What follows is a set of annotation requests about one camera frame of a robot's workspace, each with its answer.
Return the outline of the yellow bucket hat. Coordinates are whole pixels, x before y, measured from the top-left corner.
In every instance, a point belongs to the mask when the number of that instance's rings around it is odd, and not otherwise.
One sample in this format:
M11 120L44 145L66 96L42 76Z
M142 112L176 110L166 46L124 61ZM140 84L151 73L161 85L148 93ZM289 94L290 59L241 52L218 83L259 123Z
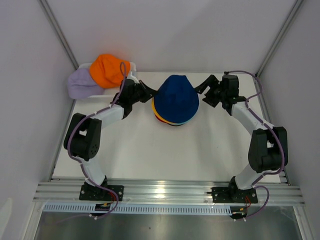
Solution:
M157 115L159 118L165 120L163 117L161 117L161 116L158 114L158 112L157 112L157 110L156 110L156 108L155 108L154 98L152 98L152 100L151 100L151 108L152 108L152 111L153 111L153 114L154 114L154 115Z

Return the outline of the blue bucket hat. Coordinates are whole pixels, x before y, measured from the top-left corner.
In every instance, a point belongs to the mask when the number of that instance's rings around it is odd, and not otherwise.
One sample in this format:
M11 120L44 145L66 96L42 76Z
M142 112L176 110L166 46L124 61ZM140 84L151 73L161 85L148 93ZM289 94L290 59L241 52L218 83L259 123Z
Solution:
M186 75L170 75L153 97L158 114L172 123L190 121L199 109L199 97Z

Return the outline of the teal bucket hat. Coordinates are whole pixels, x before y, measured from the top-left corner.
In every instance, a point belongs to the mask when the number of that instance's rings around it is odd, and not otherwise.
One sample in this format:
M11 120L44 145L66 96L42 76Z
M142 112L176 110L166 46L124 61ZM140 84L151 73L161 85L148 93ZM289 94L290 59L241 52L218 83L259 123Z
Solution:
M179 123L171 123L171 124L186 124L188 121L185 122L179 122Z

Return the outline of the orange bucket hat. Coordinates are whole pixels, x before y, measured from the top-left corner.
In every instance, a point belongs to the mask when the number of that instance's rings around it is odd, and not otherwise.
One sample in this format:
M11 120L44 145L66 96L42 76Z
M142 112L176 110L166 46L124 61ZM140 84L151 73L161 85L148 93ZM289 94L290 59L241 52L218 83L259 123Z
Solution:
M101 54L89 67L89 73L94 82L103 89L119 87L124 79L122 71L125 65L125 75L134 69L131 62L115 57L111 54Z

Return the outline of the lavender bucket hat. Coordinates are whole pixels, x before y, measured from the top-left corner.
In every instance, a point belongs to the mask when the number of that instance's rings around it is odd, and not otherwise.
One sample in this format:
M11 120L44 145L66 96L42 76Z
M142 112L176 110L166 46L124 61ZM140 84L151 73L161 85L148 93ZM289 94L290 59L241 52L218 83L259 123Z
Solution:
M71 99L86 99L103 95L105 90L91 77L88 68L79 68L67 79L67 91Z

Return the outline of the red bucket hat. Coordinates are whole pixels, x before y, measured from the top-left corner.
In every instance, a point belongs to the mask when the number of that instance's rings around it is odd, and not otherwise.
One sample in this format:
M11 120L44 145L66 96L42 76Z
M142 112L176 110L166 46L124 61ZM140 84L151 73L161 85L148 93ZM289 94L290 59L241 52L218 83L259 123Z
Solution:
M156 114L155 114L155 117L158 121L162 122L162 123L165 123L165 124L169 124L167 121L163 120L162 118L158 117Z

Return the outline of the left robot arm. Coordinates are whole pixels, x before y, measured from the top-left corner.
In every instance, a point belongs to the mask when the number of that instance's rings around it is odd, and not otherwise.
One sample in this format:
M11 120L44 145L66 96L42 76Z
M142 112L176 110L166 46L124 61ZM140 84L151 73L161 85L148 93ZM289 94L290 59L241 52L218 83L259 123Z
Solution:
M100 149L102 130L115 122L125 119L133 110L133 105L146 103L156 96L157 90L147 86L142 80L126 78L112 102L89 115L75 113L69 123L63 147L68 156L80 164L85 183L92 186L90 194L96 200L103 200L108 192L108 180L96 160Z

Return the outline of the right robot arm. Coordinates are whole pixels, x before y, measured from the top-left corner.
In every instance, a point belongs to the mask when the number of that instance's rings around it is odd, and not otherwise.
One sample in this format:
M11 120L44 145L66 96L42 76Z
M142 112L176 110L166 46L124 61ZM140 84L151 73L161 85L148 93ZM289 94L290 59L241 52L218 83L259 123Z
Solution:
M210 75L195 88L204 94L203 101L211 107L218 104L248 131L251 136L248 165L234 176L224 191L233 202L239 202L265 176L278 175L288 163L288 139L284 127L276 127L260 117L250 106L249 98L239 94L239 78L233 71L221 80Z

